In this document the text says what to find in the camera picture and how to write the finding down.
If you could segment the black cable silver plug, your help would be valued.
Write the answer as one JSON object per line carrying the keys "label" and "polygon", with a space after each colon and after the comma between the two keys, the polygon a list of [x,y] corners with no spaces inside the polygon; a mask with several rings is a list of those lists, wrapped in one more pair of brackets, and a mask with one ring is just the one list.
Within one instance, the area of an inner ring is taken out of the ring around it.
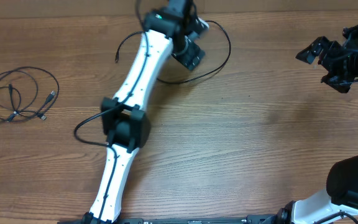
{"label": "black cable silver plug", "polygon": [[14,118],[18,117],[21,112],[19,111],[19,107],[22,103],[22,97],[19,90],[13,87],[11,84],[8,86],[0,86],[0,90],[6,89],[8,91],[10,106],[6,103],[0,102],[0,108],[10,111],[10,115],[7,118],[3,118],[0,116],[0,123],[9,123],[14,120]]}

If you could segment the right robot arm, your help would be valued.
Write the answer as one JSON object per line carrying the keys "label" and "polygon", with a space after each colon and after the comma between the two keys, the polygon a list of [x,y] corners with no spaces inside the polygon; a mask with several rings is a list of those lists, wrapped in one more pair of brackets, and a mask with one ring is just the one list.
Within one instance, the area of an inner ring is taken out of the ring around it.
{"label": "right robot arm", "polygon": [[[358,83],[358,25],[342,30],[343,44],[318,37],[296,55],[311,64],[317,61],[327,70],[321,82],[340,93],[348,93]],[[265,223],[334,223],[347,217],[357,223],[358,155],[335,163],[329,171],[326,186],[307,199],[291,201]]]}

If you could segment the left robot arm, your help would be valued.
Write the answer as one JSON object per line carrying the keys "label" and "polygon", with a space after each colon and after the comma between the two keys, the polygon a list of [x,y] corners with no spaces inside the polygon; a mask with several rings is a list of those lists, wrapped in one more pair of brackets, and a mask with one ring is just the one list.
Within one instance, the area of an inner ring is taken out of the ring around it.
{"label": "left robot arm", "polygon": [[101,111],[106,141],[106,164],[96,199],[80,223],[114,223],[131,165],[150,134],[146,110],[152,88],[164,63],[173,57],[188,70],[198,66],[204,51],[195,39],[209,26],[196,14],[193,1],[169,1],[146,14],[141,42],[132,67],[116,94],[104,98]]}

